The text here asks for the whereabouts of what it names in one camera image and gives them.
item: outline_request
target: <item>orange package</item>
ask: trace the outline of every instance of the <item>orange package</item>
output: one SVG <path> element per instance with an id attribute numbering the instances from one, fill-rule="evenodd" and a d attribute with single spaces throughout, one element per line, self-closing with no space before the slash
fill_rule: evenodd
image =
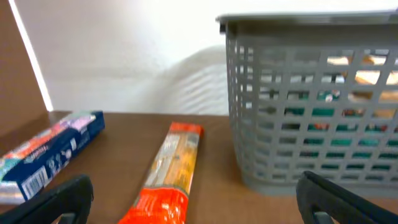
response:
<path id="1" fill-rule="evenodd" d="M 119 224 L 184 224 L 203 128 L 172 123 L 134 205 Z"/>

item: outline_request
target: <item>white wall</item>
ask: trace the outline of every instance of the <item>white wall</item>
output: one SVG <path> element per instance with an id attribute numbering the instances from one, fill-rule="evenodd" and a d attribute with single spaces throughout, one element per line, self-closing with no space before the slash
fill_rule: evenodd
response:
<path id="1" fill-rule="evenodd" d="M 383 1 L 16 0 L 55 110 L 228 114 L 226 12 L 383 10 Z"/>

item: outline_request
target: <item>gray plastic basket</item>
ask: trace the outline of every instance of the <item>gray plastic basket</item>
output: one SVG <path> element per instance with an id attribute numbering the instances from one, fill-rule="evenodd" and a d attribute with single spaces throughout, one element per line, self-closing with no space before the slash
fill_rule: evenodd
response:
<path id="1" fill-rule="evenodd" d="M 218 21 L 234 148 L 248 186 L 284 194 L 304 170 L 352 188 L 398 186 L 397 14 Z"/>

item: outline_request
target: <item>barcode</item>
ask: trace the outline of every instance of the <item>barcode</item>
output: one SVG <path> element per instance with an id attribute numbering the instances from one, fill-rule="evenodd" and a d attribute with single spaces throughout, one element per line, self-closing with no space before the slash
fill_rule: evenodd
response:
<path id="1" fill-rule="evenodd" d="M 27 199 L 31 199 L 48 181 L 45 167 L 42 166 L 38 171 L 31 175 L 22 183 L 22 189 L 26 194 Z"/>
<path id="2" fill-rule="evenodd" d="M 188 135 L 187 145 L 191 147 L 197 147 L 199 142 L 199 135 L 197 134 L 190 134 Z"/>

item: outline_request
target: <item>teal object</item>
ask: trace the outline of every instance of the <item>teal object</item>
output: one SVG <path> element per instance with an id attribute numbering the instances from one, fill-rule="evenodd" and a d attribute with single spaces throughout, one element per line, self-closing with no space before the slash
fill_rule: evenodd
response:
<path id="1" fill-rule="evenodd" d="M 312 116 L 333 116 L 335 109 L 314 108 Z"/>
<path id="2" fill-rule="evenodd" d="M 351 127 L 347 124 L 339 124 L 336 128 L 336 131 L 356 131 L 358 129 L 358 125 Z"/>
<path id="3" fill-rule="evenodd" d="M 330 144 L 332 146 L 349 146 L 351 142 L 351 139 L 333 139 Z"/>

